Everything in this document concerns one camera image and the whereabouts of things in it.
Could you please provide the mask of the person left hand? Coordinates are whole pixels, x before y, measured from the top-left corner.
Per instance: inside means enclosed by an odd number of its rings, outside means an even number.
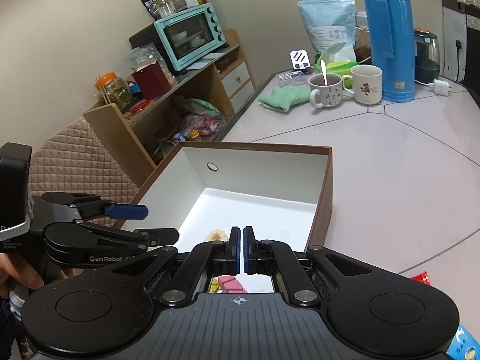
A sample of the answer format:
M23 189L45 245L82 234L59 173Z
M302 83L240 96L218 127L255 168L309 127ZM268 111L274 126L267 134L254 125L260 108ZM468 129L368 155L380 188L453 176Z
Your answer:
M2 253L0 255L1 298L7 298L14 284L37 290L44 280L35 269L21 256Z

